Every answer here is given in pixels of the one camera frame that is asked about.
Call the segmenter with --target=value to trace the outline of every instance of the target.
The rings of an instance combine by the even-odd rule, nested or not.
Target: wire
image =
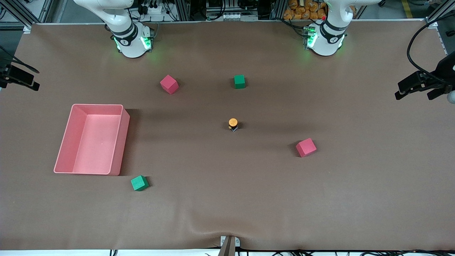
[[[439,77],[433,75],[432,73],[430,73],[430,72],[426,71],[425,69],[423,69],[421,66],[417,65],[417,64],[412,60],[411,55],[410,55],[410,51],[411,51],[412,43],[414,42],[415,38],[417,37],[417,35],[418,35],[420,32],[422,32],[425,28],[429,27],[431,24],[433,24],[433,23],[435,23],[435,22],[438,22],[438,21],[440,21],[440,20],[442,20],[442,19],[451,17],[451,16],[455,16],[455,13],[452,13],[452,14],[449,14],[449,15],[446,15],[446,16],[443,16],[443,17],[440,17],[440,18],[437,18],[437,19],[435,19],[435,20],[433,20],[433,21],[431,21],[431,22],[428,22],[427,24],[425,24],[425,26],[423,26],[423,27],[421,27],[419,30],[417,30],[417,32],[412,36],[411,41],[410,41],[409,44],[408,44],[408,49],[407,49],[407,51],[406,51],[406,55],[407,55],[407,57],[408,57],[409,62],[411,62],[411,64],[412,64],[415,68],[417,68],[418,70],[422,71],[422,72],[425,73],[426,75],[428,75],[428,76],[430,76],[430,77],[432,77],[432,78],[434,78],[434,79],[438,80],[439,82],[441,82],[441,83],[443,83],[443,84],[446,84],[446,85],[453,85],[453,84],[447,82],[447,81],[444,80],[444,79],[441,79],[441,78],[439,78]]]
[[[13,54],[9,53],[5,48],[3,48],[3,46],[0,46],[0,49],[2,49],[4,52],[6,52],[6,54],[8,54],[9,56],[12,57],[11,60],[5,59],[5,58],[2,58],[2,59],[9,60],[9,61],[17,63],[17,64],[21,64],[21,65],[27,67],[28,69],[32,70],[33,72],[37,73],[37,74],[40,73],[36,68],[34,68],[34,67],[32,67],[32,66],[30,66],[28,64],[25,64],[23,61],[21,61],[20,59],[15,57]]]
[[[276,18],[272,18],[272,20],[280,20],[282,23],[284,23],[284,24],[286,24],[286,25],[288,25],[288,26],[293,26],[293,27],[298,28],[298,29],[303,29],[303,28],[304,28],[303,26],[300,27],[300,26],[293,25],[293,24],[291,23],[291,21],[287,22],[287,21],[283,20],[282,18],[276,17]]]
[[[319,26],[322,25],[322,22],[321,22],[321,24],[318,24],[318,23],[316,23],[314,20],[312,20],[312,19],[310,19],[310,20],[311,20],[311,22],[313,22],[313,23],[316,24],[316,25],[319,25]]]
[[[169,6],[169,3],[167,0],[163,0],[163,6],[164,6],[164,9],[166,10],[166,12],[169,11],[169,16],[171,17],[171,19],[173,21],[178,21],[178,19],[174,16],[174,14],[172,13],[172,9],[170,8]]]
[[[295,32],[297,35],[299,35],[299,36],[301,36],[301,37],[304,37],[304,38],[307,38],[307,37],[308,37],[307,35],[304,35],[304,34],[300,33],[299,31],[297,31],[297,29],[304,30],[304,29],[305,29],[304,26],[297,26],[297,25],[294,25],[294,24],[292,24],[291,20],[289,20],[289,22],[287,22],[287,21],[283,20],[282,18],[272,18],[272,20],[280,20],[280,21],[283,22],[284,24],[286,24],[286,25],[292,27],[292,29],[294,30],[294,32]]]
[[[118,250],[110,250],[109,256],[117,256]]]
[[[136,15],[134,15],[134,18],[131,16],[131,12],[130,12],[130,9],[128,8],[128,14],[130,15],[130,18],[132,20],[139,20],[139,17],[137,17]]]
[[[444,256],[444,254],[438,253],[436,251],[425,251],[425,250],[420,250],[420,249],[411,250],[411,251],[398,251],[398,252],[395,252],[395,251],[370,252],[370,251],[368,251],[368,252],[364,252],[364,253],[360,254],[360,256],[365,256],[365,255],[400,256],[400,255],[407,254],[407,253],[425,253],[425,254],[432,254],[435,256]]]
[[[299,32],[297,31],[297,29],[295,28],[295,26],[292,25],[291,20],[289,20],[289,23],[291,24],[292,29],[294,30],[294,32],[295,32],[297,35],[299,35],[299,36],[301,36],[301,37],[305,37],[304,34],[299,33]]]
[[[158,29],[160,28],[160,23],[158,22],[157,29],[155,29],[155,33],[153,34],[153,38],[158,35]]]
[[[220,13],[215,17],[215,18],[210,18],[210,17],[207,17],[202,11],[205,9],[207,10],[206,6],[201,6],[201,3],[203,2],[203,0],[199,0],[199,13],[201,14],[201,16],[206,19],[206,20],[216,20],[218,18],[220,18],[221,16],[223,16],[224,14],[224,11],[226,10],[226,2],[225,0],[219,0],[221,3],[220,3]]]

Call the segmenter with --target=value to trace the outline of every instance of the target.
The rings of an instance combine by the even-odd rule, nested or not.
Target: pink plastic bin
[[[54,172],[118,175],[129,122],[122,105],[74,104]]]

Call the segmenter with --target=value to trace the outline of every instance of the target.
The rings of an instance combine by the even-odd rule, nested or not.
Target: pink cube
[[[177,81],[175,81],[175,79],[170,75],[167,75],[163,80],[161,80],[160,84],[169,94],[173,94],[178,89]]]
[[[311,138],[299,142],[296,148],[298,153],[300,154],[300,157],[307,156],[316,151],[316,146],[314,145]]]

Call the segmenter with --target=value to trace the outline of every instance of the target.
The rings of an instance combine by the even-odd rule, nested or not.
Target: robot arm
[[[325,0],[329,6],[327,18],[321,24],[312,24],[309,38],[305,45],[319,55],[334,54],[344,39],[344,32],[349,26],[353,13],[351,5],[372,5],[380,0]]]
[[[133,22],[126,8],[133,0],[74,0],[100,17],[114,35],[117,48],[126,57],[137,58],[152,50],[153,37],[149,27]]]

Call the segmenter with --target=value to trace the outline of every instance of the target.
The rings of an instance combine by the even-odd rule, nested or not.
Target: aluminum frame
[[[427,22],[432,22],[440,18],[452,10],[455,10],[455,0],[447,0],[445,3],[440,4],[427,18]]]
[[[33,13],[18,0],[2,0],[0,5],[28,29],[30,29],[34,23],[40,22],[38,18],[36,18]]]
[[[175,0],[179,21],[190,20],[190,4],[186,0]]]

